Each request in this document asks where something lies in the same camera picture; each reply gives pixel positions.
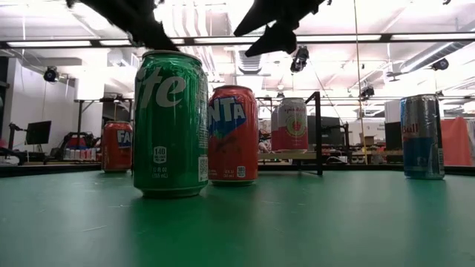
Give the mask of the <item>black shelf end frame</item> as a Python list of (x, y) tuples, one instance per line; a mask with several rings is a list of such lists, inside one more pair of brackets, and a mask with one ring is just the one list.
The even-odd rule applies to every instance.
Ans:
[(313, 100), (315, 102), (315, 165), (316, 174), (318, 176), (323, 175), (323, 162), (322, 162), (322, 141), (321, 141), (321, 94), (315, 91), (306, 101), (306, 104)]

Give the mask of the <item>background black table frame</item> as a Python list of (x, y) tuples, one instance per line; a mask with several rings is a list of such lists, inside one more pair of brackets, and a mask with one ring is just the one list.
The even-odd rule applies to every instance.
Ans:
[(77, 143), (76, 146), (79, 147), (79, 136), (82, 130), (82, 114), (86, 111), (93, 103), (103, 103), (103, 102), (113, 102), (115, 105), (117, 104), (124, 104), (128, 103), (128, 106), (125, 107), (128, 110), (128, 121), (133, 121), (133, 108), (134, 108), (134, 99), (133, 98), (126, 98), (123, 95), (112, 97), (102, 97), (100, 99), (75, 99), (75, 103), (79, 104), (79, 112), (78, 112), (78, 119), (77, 119)]

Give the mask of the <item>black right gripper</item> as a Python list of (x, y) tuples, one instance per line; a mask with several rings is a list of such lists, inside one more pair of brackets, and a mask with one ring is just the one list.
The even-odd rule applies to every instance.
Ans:
[[(234, 31), (235, 36), (246, 35), (272, 21), (299, 22), (309, 13), (315, 15), (327, 0), (262, 0), (259, 11), (250, 10)], [(247, 57), (283, 51), (291, 54), (297, 47), (293, 29), (283, 22), (266, 26), (263, 35), (245, 52)]]

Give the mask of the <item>silver and red soda can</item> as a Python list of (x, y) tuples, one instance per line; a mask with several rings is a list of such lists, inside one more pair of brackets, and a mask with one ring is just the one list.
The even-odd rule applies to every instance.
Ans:
[(283, 98), (278, 108), (278, 148), (304, 153), (308, 149), (307, 106), (302, 98)]

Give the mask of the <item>black monitor on arm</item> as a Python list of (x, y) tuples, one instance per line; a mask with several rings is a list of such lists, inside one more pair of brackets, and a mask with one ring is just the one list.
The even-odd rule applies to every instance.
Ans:
[(32, 122), (27, 126), (26, 143), (28, 145), (43, 145), (49, 143), (51, 121)]

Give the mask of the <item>blue silver Red Bull can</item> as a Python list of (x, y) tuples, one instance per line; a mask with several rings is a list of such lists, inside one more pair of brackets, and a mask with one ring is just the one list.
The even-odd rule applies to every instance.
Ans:
[(403, 168), (408, 179), (445, 177), (439, 98), (408, 96), (400, 101)]

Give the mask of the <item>black background panel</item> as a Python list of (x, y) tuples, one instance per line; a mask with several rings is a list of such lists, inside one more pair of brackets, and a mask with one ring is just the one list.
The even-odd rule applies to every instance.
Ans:
[(340, 119), (337, 117), (321, 117), (321, 137), (324, 145), (341, 145), (342, 133)]

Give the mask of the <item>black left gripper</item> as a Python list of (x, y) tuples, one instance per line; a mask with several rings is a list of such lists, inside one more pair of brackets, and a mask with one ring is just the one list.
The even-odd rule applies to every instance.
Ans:
[(112, 25), (129, 32), (137, 45), (153, 50), (179, 50), (154, 18), (155, 0), (66, 0), (68, 8), (77, 3), (88, 6)]

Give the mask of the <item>green Sprite can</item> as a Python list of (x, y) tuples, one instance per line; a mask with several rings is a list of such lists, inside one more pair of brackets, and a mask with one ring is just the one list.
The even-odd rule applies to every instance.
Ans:
[(208, 183), (208, 80), (186, 53), (151, 50), (135, 79), (134, 187), (147, 198), (190, 197)]

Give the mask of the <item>dark red soda can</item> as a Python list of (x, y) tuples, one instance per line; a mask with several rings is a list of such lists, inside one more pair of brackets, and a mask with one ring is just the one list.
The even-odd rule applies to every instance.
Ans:
[(126, 172), (132, 166), (132, 127), (129, 122), (109, 121), (102, 131), (104, 172)]

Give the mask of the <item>orange-red Fanta can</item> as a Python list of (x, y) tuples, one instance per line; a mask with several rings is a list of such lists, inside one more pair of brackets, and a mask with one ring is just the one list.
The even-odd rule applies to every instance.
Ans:
[(251, 89), (224, 85), (208, 103), (209, 181), (245, 186), (258, 178), (258, 106)]

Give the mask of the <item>red fabric backdrop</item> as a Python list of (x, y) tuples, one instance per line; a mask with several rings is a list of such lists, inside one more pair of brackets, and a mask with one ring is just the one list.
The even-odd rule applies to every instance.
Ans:
[(471, 144), (465, 119), (441, 121), (444, 164), (449, 166), (472, 166)]

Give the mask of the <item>green table mat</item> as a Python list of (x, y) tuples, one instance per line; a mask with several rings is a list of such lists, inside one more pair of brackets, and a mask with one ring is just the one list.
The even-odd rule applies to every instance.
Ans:
[(99, 171), (0, 179), (0, 267), (475, 267), (475, 177), (264, 172), (144, 198)]

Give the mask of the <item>white silver soda can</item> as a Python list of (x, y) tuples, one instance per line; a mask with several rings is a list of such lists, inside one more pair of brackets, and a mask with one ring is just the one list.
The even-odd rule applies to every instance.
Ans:
[(272, 151), (279, 151), (278, 106), (273, 109), (271, 114), (271, 147)]

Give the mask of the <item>white and black cabinet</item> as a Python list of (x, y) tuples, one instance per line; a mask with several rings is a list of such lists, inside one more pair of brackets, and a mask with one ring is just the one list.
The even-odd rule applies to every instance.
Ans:
[(396, 151), (402, 149), (400, 101), (391, 100), (384, 104), (384, 130), (386, 149)]

